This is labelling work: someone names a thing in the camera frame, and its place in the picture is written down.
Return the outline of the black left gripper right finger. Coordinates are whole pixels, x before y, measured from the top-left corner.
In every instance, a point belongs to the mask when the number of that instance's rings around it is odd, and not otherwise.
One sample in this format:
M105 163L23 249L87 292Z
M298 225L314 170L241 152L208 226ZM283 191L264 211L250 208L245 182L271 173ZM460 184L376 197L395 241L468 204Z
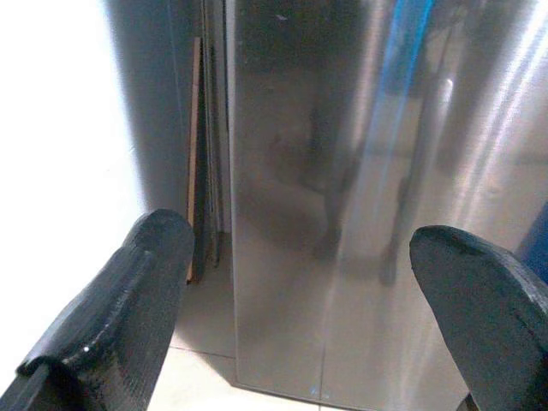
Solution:
M479 411L548 411L548 284L508 250L417 229L412 271Z

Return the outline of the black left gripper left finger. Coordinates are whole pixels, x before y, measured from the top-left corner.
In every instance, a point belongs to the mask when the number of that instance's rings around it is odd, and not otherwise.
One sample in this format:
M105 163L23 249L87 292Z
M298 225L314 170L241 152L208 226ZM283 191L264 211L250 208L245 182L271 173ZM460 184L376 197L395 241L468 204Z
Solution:
M0 411L147 411L193 251L176 211L138 219L17 367Z

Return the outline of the stainless steel fridge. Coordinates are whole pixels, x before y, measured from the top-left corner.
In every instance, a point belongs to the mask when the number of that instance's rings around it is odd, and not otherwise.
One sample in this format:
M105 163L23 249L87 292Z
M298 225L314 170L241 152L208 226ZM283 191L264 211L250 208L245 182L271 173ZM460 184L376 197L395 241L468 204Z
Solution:
M226 36L237 383L455 411L408 244L548 260L548 0L227 0Z

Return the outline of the dark grey flat board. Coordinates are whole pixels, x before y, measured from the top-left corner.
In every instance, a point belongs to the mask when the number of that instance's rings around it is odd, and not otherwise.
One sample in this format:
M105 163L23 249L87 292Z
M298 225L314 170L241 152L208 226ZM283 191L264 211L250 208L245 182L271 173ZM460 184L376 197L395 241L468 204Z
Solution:
M229 109L226 0L201 0L205 80L206 148L210 190L211 262L223 256L230 231Z

